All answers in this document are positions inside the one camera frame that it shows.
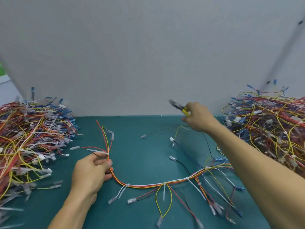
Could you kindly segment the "person's right hand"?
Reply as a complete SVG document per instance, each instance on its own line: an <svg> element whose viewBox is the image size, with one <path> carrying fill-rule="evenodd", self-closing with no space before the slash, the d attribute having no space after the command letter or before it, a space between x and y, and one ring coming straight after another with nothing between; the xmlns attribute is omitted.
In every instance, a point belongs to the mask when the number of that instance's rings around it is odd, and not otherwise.
<svg viewBox="0 0 305 229"><path fill-rule="evenodd" d="M199 103L199 126L198 128L192 128L198 132L204 132L210 134L216 131L219 127L222 127L221 123L212 115L207 106Z"/></svg>

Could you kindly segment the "yellow-handled wire cutter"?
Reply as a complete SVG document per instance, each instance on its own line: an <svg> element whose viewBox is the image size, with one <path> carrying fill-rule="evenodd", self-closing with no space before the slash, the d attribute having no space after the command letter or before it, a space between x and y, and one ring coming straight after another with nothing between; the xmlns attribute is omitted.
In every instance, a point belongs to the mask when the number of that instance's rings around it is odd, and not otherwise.
<svg viewBox="0 0 305 229"><path fill-rule="evenodd" d="M186 117L190 117L189 111L187 109L186 106L182 106L181 104L173 101L173 100L169 100L169 103L171 104L171 106L173 106L174 108L180 110Z"/></svg>

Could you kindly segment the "person's left forearm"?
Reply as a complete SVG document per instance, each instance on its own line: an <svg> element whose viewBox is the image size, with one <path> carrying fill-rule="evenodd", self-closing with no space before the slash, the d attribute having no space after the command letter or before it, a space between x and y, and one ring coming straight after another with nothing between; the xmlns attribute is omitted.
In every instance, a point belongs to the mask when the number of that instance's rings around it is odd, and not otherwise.
<svg viewBox="0 0 305 229"><path fill-rule="evenodd" d="M63 206L47 229L82 229L87 213L96 198L96 191L71 188Z"/></svg>

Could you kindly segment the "person's right forearm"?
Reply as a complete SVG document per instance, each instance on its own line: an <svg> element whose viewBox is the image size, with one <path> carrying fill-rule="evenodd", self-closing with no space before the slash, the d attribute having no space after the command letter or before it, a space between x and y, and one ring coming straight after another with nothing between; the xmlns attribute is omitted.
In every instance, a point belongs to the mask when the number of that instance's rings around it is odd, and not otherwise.
<svg viewBox="0 0 305 229"><path fill-rule="evenodd" d="M273 229L305 229L305 179L231 133L219 122L208 135L220 146Z"/></svg>

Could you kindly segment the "person's left hand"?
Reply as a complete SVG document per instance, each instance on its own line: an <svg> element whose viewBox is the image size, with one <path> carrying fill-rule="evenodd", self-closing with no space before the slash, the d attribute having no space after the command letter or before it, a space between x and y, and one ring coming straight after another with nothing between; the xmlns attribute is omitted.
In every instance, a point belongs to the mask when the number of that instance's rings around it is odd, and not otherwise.
<svg viewBox="0 0 305 229"><path fill-rule="evenodd" d="M112 173L104 174L96 165L94 165L94 161L98 159L106 159L105 157L106 154L96 152L95 154L92 153L78 160L72 174L71 188L80 188L92 192L98 192L103 183L112 178Z"/></svg>

